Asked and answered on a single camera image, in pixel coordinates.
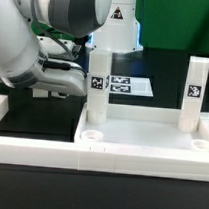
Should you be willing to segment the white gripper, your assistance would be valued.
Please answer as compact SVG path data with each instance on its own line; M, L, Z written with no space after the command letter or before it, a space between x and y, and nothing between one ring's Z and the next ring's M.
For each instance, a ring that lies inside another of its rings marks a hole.
M87 72L73 62L48 60L42 65L37 79L32 88L72 96L87 94Z

